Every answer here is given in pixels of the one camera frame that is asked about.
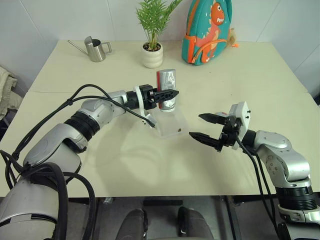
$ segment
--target metal can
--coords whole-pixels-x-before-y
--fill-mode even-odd
[[[156,85],[157,90],[177,90],[176,88],[176,70],[175,69],[165,69],[156,72]],[[176,98],[168,101],[159,102],[159,109],[163,112],[172,112],[175,110]]]

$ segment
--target backpack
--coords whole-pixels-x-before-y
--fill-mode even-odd
[[[182,42],[182,58],[202,65],[227,46],[232,17],[231,0],[193,0]]]

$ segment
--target tabletop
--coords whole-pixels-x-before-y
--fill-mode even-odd
[[[66,41],[59,41],[26,94],[0,149],[11,153],[37,122],[83,84],[97,84],[108,92],[130,91],[136,85],[156,86],[156,70],[174,68],[177,107],[189,131],[218,138],[222,126],[198,115],[228,112],[232,104],[247,101],[249,129],[289,138],[293,148],[309,161],[313,190],[320,191],[319,108],[270,43],[242,42],[208,64],[193,66],[181,60],[180,42],[165,42],[164,62],[157,69],[141,65],[141,42],[111,44],[113,53],[105,61],[93,63]],[[87,93],[100,94],[90,88],[81,94]],[[80,105],[77,102],[49,120],[21,153],[21,161],[47,131],[63,123]],[[188,131],[161,138],[155,129],[128,113],[104,126],[80,158],[79,173],[91,182],[97,197],[259,194],[252,163],[240,149],[225,147],[218,153],[193,140]],[[0,196],[5,196],[9,188],[2,178]],[[73,180],[68,184],[68,196],[88,194]]]

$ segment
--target white wall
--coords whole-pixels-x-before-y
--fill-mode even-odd
[[[181,40],[192,0],[173,12],[162,40]],[[145,40],[140,0],[0,0],[0,66],[26,91],[58,39]],[[320,92],[320,1],[233,0],[239,41],[271,41],[311,95]]]

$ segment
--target silver robotic arm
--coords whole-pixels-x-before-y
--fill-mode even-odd
[[[145,110],[153,109],[158,102],[170,100],[179,93],[171,89],[157,91],[150,85],[136,87],[135,91],[121,90],[109,96],[131,110],[139,108],[145,114],[143,117],[152,124],[155,121]],[[32,170],[44,163],[54,163],[62,172],[77,173],[81,168],[78,154],[86,150],[88,141],[104,125],[126,112],[118,104],[104,99],[84,101],[71,118],[57,124],[43,136],[28,152],[23,165],[30,166]],[[51,239],[58,220],[58,208],[57,188],[50,180],[20,177],[0,204],[0,239]]]
[[[199,117],[207,122],[224,125],[219,139],[190,132],[197,141],[214,147],[237,149],[237,137],[245,148],[254,152],[265,164],[279,200],[279,214],[285,223],[278,225],[281,240],[319,240],[320,207],[316,203],[310,180],[308,161],[281,134],[248,130],[250,110],[246,102],[234,104],[229,114],[204,113]]]

